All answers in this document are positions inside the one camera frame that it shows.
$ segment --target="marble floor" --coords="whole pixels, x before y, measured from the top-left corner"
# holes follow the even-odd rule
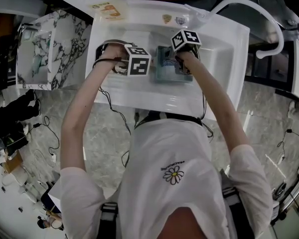
[[[50,127],[60,136],[60,128],[65,112],[76,90],[63,89],[37,91],[41,100],[41,115],[30,120],[31,124],[43,122],[44,116],[50,118]],[[282,154],[284,132],[291,128],[299,134],[299,121],[287,118],[290,100],[274,94],[274,89],[245,82],[239,107],[243,128],[259,157],[272,188],[277,188],[283,181],[290,186],[297,178],[299,166],[299,137],[286,134],[286,158],[278,165]],[[134,109],[115,107],[122,112],[130,128],[134,125]],[[221,169],[229,165],[229,154],[215,121],[204,120],[213,130],[211,141],[212,161]],[[47,127],[40,126],[31,132],[31,142],[20,150],[24,164],[38,179],[54,179],[54,172],[60,171],[59,149],[57,162],[54,164],[48,148],[57,147],[58,142]],[[121,156],[129,149],[130,135],[119,114],[110,111],[105,104],[94,104],[84,132],[84,153],[87,172],[101,187],[116,189],[124,172]]]

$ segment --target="backpack strap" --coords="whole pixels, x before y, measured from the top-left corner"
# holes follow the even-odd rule
[[[115,202],[104,203],[101,206],[101,220],[97,239],[116,238],[116,217],[119,213],[118,204]]]
[[[249,224],[239,192],[233,186],[231,180],[227,177],[223,169],[220,171],[220,175],[223,197],[231,211],[236,228],[237,239],[254,239],[255,235]]]

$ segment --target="sticker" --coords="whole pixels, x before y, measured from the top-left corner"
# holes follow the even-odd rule
[[[104,3],[99,3],[99,4],[91,5],[91,7],[93,9],[99,9],[101,6],[108,5],[108,4],[110,4],[110,3],[109,2],[104,2]]]
[[[185,24],[185,19],[184,19],[184,18],[176,17],[175,21],[176,21],[176,23],[177,23],[178,25],[183,25],[183,24]]]
[[[164,23],[165,23],[165,24],[169,23],[170,20],[171,20],[171,15],[164,14],[164,15],[163,15],[163,20],[164,20]]]
[[[106,16],[109,15],[111,17],[117,17],[121,14],[116,10],[116,8],[113,5],[107,5],[104,7],[103,10],[101,10],[101,13]]]

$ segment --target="faucet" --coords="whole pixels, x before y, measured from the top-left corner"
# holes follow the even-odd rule
[[[262,8],[261,6],[259,6],[258,4],[254,3],[250,0],[223,0],[221,3],[219,3],[219,5],[217,5],[213,10],[211,10],[206,15],[202,12],[201,9],[198,9],[198,8],[195,8],[195,7],[185,4],[186,8],[188,8],[196,13],[196,17],[194,18],[191,27],[198,28],[198,27],[206,24],[211,19],[212,16],[214,16],[217,12],[219,12],[222,8],[229,5],[230,3],[241,3],[241,4],[249,6],[253,9],[257,10],[258,12],[260,12],[263,16],[265,16],[265,18],[267,20],[269,20],[274,25],[275,30],[278,35],[278,39],[279,39],[278,46],[276,49],[273,49],[273,50],[268,50],[268,51],[258,50],[256,52],[256,56],[258,58],[262,59],[266,56],[277,55],[283,50],[284,36],[283,36],[283,33],[282,33],[279,25],[277,24],[275,19],[270,15],[269,12],[267,12],[264,8]]]

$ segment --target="bathroom sink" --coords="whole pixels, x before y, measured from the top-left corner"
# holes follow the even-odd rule
[[[189,29],[195,20],[192,11],[183,5],[146,0],[129,0],[126,19],[105,22],[96,14],[88,49],[86,77],[95,61],[95,50],[105,40],[120,39],[145,48],[155,61],[158,46],[171,46],[170,38],[180,29]],[[171,20],[165,23],[163,15]],[[195,29],[201,40],[201,62],[227,92],[235,108],[238,106],[247,64],[249,28],[215,15]],[[158,82],[155,67],[148,76],[127,77],[110,73],[102,88],[111,95],[112,104],[200,117],[203,96],[198,83]],[[96,102],[107,103],[99,93]],[[215,119],[207,106],[206,118]]]

